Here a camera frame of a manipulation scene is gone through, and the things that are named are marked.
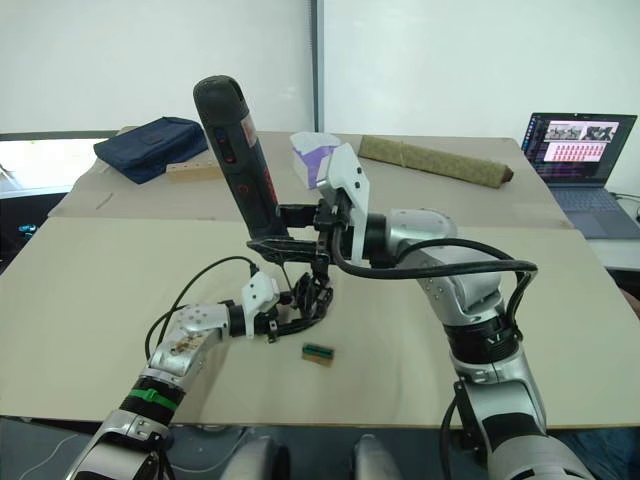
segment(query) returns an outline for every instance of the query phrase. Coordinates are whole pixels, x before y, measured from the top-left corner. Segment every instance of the rolled mat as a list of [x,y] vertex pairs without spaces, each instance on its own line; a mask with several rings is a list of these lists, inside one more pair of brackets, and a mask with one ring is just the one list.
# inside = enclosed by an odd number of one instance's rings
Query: rolled mat
[[369,135],[362,137],[358,156],[493,188],[500,188],[513,178],[513,170],[503,163]]

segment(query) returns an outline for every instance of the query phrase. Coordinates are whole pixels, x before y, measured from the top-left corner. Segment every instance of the laptop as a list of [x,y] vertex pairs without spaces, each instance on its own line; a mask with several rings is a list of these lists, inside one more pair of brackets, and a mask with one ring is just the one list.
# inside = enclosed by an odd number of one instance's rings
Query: laptop
[[637,115],[533,113],[522,151],[585,238],[640,238],[604,188]]

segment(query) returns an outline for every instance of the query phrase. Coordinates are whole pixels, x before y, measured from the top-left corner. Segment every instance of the navy blue bag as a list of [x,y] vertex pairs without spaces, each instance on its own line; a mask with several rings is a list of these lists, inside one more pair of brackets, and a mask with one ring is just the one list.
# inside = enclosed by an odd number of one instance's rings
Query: navy blue bag
[[206,149],[200,125],[176,117],[159,118],[93,146],[98,158],[138,184],[163,174],[167,164],[184,162]]

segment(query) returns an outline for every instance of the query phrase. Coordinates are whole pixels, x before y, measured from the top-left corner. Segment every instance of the laptop screen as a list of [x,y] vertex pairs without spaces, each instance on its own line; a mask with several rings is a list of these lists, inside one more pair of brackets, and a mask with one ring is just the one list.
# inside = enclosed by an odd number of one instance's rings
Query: laptop screen
[[604,185],[636,115],[533,113],[522,151],[546,183]]

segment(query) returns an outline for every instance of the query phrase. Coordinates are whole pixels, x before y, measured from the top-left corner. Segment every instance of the laptop keyboard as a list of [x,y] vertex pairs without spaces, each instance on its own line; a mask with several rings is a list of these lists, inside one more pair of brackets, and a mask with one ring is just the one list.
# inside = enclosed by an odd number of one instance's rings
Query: laptop keyboard
[[613,212],[620,207],[604,189],[552,189],[558,205],[567,212]]

